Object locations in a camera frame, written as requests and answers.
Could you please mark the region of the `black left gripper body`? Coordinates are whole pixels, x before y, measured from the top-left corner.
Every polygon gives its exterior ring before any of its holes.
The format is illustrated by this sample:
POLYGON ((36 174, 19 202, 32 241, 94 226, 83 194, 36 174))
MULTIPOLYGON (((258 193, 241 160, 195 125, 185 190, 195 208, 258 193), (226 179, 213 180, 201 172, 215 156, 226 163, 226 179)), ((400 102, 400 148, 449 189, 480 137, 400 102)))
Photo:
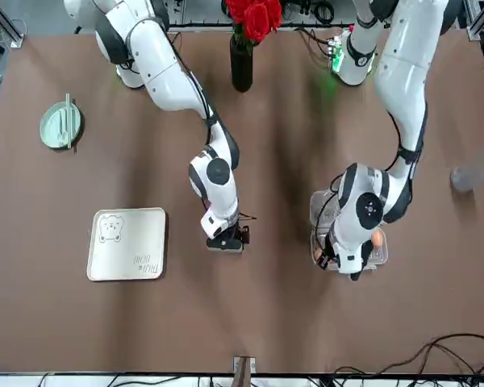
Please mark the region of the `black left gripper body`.
POLYGON ((316 265, 322 270, 338 270, 338 258, 330 240, 325 237, 316 241, 316 265))

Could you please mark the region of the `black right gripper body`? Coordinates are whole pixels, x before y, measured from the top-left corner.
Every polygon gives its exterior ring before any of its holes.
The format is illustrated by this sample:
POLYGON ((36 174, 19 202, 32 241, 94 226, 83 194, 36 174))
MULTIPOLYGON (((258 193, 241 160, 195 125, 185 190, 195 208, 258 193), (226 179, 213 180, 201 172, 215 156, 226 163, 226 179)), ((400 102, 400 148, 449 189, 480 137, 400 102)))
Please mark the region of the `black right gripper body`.
POLYGON ((249 239, 249 226, 234 225, 214 239, 207 239, 207 247, 212 251, 242 252, 249 239))

